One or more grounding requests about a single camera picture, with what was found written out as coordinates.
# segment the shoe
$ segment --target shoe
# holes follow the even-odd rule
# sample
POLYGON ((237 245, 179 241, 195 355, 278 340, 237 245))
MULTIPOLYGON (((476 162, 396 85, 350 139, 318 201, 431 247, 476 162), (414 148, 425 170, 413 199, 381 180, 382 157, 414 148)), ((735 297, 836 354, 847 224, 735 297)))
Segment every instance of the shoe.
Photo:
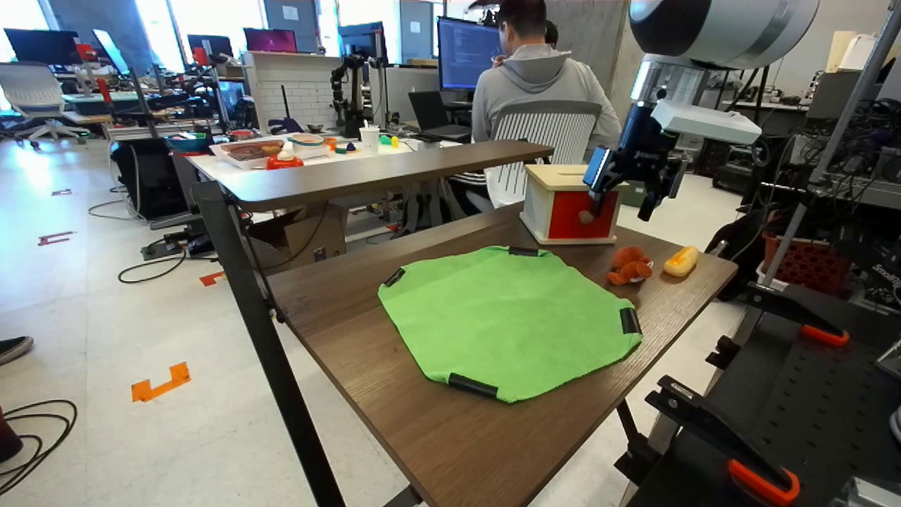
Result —
POLYGON ((34 338, 19 336, 8 340, 0 340, 0 364, 6 364, 32 349, 34 338))

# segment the hood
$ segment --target hood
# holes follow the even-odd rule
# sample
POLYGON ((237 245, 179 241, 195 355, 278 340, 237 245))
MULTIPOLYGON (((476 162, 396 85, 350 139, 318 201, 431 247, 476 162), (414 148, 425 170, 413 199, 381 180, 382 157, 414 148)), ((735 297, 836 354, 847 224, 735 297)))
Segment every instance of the hood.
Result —
POLYGON ((528 44, 520 46, 499 69, 523 91, 540 93, 557 82, 570 54, 549 44, 528 44))

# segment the laptop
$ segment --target laptop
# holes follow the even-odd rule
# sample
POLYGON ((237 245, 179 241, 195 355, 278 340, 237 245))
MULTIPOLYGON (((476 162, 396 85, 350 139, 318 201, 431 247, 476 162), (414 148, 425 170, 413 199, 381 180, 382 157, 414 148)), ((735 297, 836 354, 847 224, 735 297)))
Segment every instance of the laptop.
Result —
POLYGON ((410 92, 410 104, 419 128, 423 134, 443 137, 452 141, 462 142, 472 135, 472 129, 462 125, 452 124, 448 120, 447 111, 444 110, 444 101, 441 100, 441 92, 416 91, 410 92))

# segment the white floor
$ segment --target white floor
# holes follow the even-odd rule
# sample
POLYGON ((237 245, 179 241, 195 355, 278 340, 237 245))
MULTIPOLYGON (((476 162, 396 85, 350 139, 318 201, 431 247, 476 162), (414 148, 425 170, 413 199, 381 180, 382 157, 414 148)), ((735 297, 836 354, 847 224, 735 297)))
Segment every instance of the white floor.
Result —
MULTIPOLYGON (((116 198, 105 142, 42 145, 36 153, 0 143, 0 337, 36 340, 30 354, 0 366, 0 405, 67 398, 80 413, 63 446, 0 505, 314 505, 227 282, 198 280, 219 265, 185 263, 156 281, 119 283, 116 273, 139 263, 138 249, 160 232, 86 213, 116 198), (63 189, 71 195, 51 196, 63 189), (66 231, 75 233, 69 241, 38 246, 39 236, 66 231), (165 382, 181 362, 190 383, 132 402, 132 384, 165 382)), ((681 192, 650 223, 625 207, 620 224, 703 249, 734 220, 739 198, 692 176, 681 192)), ((121 205, 103 211, 127 217, 121 205)), ((706 387, 714 368, 704 359, 742 313, 713 303, 651 369, 629 397, 641 430, 655 416, 643 398, 663 374, 706 387)), ((405 479, 290 331, 279 334, 347 504, 380 507, 405 479)), ((613 463, 624 450, 613 416, 532 505, 618 504, 626 480, 613 463)))

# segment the red basket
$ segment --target red basket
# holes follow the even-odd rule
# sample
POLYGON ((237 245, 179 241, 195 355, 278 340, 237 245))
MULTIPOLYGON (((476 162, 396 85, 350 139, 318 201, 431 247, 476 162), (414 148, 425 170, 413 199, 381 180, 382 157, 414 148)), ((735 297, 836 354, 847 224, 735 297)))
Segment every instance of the red basket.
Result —
MULTIPOLYGON (((765 272, 776 256, 782 236, 763 233, 763 239, 766 241, 763 263, 765 272)), ((837 296, 844 286, 850 268, 851 261, 839 255, 829 244, 809 239, 795 239, 788 247, 786 257, 776 272, 776 278, 785 283, 803 285, 823 294, 837 296)))

